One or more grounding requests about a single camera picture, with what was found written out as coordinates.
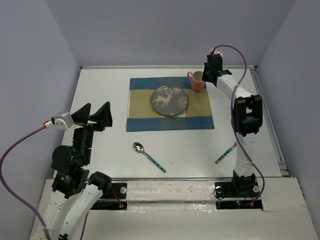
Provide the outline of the pink mug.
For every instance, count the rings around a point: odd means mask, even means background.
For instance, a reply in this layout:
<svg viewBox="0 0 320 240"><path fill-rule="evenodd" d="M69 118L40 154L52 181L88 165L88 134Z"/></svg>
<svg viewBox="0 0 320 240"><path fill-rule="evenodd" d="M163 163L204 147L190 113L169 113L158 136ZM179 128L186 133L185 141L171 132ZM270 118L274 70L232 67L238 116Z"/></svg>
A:
<svg viewBox="0 0 320 240"><path fill-rule="evenodd" d="M191 89L195 92L199 92L204 86L205 82L202 80L203 72L202 71L189 71L187 73L187 78L189 79Z"/></svg>

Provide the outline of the blue and tan cloth placemat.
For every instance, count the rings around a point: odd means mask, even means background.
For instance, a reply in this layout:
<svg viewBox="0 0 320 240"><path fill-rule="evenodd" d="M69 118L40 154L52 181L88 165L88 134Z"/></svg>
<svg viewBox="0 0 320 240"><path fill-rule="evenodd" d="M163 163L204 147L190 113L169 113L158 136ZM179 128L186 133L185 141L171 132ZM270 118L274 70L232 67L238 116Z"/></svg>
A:
<svg viewBox="0 0 320 240"><path fill-rule="evenodd" d="M170 102L181 112L174 116L162 115L154 109L152 95L156 93L165 100L171 96ZM207 87L200 91L192 90L190 80L186 76L140 77L131 78L126 131L149 132L171 130L209 130L214 129L214 119Z"/></svg>

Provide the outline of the grey reindeer plate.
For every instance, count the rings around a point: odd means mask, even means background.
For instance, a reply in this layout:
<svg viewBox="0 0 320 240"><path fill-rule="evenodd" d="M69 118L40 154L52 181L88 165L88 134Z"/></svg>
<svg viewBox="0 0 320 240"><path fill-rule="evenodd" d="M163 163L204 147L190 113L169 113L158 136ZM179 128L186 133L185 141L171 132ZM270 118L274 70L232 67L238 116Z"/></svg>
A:
<svg viewBox="0 0 320 240"><path fill-rule="evenodd" d="M150 102L153 109L160 115L174 117L186 110L189 98L181 88L164 85L153 92Z"/></svg>

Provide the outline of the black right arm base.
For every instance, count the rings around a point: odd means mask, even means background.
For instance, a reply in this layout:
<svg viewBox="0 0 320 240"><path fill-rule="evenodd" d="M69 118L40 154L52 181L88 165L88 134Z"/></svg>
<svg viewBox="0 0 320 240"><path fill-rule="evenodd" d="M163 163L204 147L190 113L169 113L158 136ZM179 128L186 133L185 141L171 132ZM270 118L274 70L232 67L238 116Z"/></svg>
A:
<svg viewBox="0 0 320 240"><path fill-rule="evenodd" d="M263 209L257 181L251 186L239 188L233 186L231 181L215 182L213 196L217 210Z"/></svg>

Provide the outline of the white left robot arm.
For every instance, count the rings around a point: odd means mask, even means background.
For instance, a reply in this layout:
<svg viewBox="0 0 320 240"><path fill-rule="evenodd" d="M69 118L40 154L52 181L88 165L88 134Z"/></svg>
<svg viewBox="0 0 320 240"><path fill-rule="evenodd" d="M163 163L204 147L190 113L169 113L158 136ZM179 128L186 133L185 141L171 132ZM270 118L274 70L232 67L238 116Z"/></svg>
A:
<svg viewBox="0 0 320 240"><path fill-rule="evenodd" d="M99 171L90 174L84 168L91 162L94 133L113 125L110 102L94 114L90 111L91 104L87 103L73 114L59 112L44 124L59 131L73 131L73 138L71 145L59 145L52 153L51 168L56 175L34 240L71 240L91 207L110 194L111 177Z"/></svg>

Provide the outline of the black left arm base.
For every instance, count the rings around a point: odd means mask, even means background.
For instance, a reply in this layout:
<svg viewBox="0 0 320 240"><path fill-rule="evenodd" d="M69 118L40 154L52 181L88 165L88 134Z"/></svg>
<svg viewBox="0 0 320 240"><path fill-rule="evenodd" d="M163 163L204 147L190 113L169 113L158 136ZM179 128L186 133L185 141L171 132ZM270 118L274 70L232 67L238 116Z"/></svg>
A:
<svg viewBox="0 0 320 240"><path fill-rule="evenodd" d="M127 183L113 182L109 193L104 194L91 210L122 211L127 209Z"/></svg>

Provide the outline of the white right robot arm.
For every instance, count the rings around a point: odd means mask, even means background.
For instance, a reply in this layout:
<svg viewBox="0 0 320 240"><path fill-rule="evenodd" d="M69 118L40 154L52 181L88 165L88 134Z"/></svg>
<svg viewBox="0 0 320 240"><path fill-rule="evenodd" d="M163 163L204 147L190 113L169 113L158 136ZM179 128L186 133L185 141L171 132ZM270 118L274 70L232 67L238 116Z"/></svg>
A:
<svg viewBox="0 0 320 240"><path fill-rule="evenodd" d="M253 151L256 134L263 124L263 101L236 82L229 70L223 69L220 52L207 55L202 80L212 83L230 99L231 126L236 139L236 162L230 181L215 183L218 200L246 198L258 188Z"/></svg>

